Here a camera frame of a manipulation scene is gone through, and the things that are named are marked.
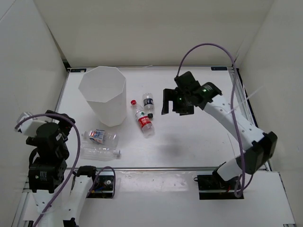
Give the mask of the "black label plastic bottle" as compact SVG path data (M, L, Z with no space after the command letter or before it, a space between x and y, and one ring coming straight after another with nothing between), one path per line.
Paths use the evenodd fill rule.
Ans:
M153 95L152 93L145 93L143 95L143 107L147 112L147 116L149 119L153 119L154 113L154 103L153 103Z

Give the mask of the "red label plastic bottle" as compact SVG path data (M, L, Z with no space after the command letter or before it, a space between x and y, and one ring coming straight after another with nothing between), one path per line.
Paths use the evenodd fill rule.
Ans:
M131 101L131 107L134 118L140 126L144 137L149 138L153 136L155 133L154 126L144 108L140 104L138 104L136 100Z

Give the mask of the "blue orange label plastic bottle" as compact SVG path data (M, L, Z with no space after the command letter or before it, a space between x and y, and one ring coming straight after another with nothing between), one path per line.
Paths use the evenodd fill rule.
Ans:
M113 148L118 145L118 135L109 131L94 129L84 131L81 135L85 141L90 141Z

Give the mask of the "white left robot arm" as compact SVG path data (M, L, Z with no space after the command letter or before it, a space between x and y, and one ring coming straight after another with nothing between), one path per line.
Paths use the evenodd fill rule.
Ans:
M99 184L96 167L72 166L68 175L66 145L71 129L79 131L75 120L66 114L47 110L43 116L53 122L41 121L40 114L23 112L15 131L27 137L26 144L34 149L29 156L29 189L35 200L39 217L35 227L77 227L89 189Z

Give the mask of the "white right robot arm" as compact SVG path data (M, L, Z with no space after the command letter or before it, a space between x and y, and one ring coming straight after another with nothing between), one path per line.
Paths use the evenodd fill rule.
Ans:
M191 89L164 89L162 115L169 113L169 102L173 103L172 110L179 115L191 115L194 108L199 107L214 117L238 141L240 155L219 165L212 173L216 188L223 189L236 180L243 180L245 174L254 175L273 156L276 134L272 131L265 133L232 110L231 103L227 102L213 83L200 85L197 82Z

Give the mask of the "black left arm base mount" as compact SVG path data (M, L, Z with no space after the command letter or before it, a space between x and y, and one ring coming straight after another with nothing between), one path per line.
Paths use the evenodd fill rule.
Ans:
M99 170L89 189L86 198L113 199L116 193L116 173L115 170L106 166Z

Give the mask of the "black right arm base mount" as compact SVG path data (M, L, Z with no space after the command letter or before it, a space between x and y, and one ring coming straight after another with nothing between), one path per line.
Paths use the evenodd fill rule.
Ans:
M241 200L244 196L237 198L234 195L237 177L227 183L220 183L213 175L197 175L194 181L198 184L200 200Z

